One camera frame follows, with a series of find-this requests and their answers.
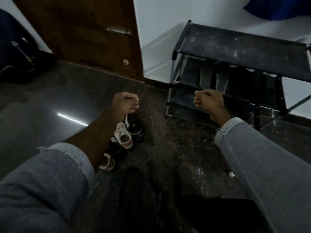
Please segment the top shelf of shoe rack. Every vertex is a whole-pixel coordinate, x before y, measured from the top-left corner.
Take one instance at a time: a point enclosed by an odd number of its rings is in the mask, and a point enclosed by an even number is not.
[[[311,55],[303,43],[186,24],[173,51],[311,82]]]

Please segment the blue cloth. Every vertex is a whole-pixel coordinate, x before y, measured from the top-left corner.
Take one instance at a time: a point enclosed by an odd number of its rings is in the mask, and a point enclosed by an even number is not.
[[[250,0],[249,13],[268,20],[283,20],[311,14],[311,0]]]

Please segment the denim sleeve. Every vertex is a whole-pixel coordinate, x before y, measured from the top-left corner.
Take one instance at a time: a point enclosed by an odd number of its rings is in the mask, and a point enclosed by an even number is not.
[[[310,231],[311,165],[238,118],[218,131],[215,143],[273,232]]]
[[[79,148],[44,149],[0,182],[0,232],[69,232],[94,175]]]

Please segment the wall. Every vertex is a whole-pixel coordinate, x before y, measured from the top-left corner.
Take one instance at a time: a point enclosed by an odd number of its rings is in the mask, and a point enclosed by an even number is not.
[[[21,25],[33,36],[36,40],[40,50],[52,53],[49,47],[45,44],[39,34],[34,30],[25,16],[20,12],[17,6],[12,0],[0,0],[0,8],[8,13],[10,13],[15,19],[17,19]]]
[[[311,43],[311,17],[267,21],[243,10],[249,0],[134,0],[145,77],[169,82],[170,58],[188,19],[194,23]],[[311,94],[311,83],[283,79],[287,107]],[[311,101],[293,114],[311,119]]]

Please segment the brown wooden door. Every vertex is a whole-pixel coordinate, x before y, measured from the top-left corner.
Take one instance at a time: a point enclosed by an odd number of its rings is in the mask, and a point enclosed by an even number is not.
[[[143,81],[133,0],[13,1],[58,58]]]

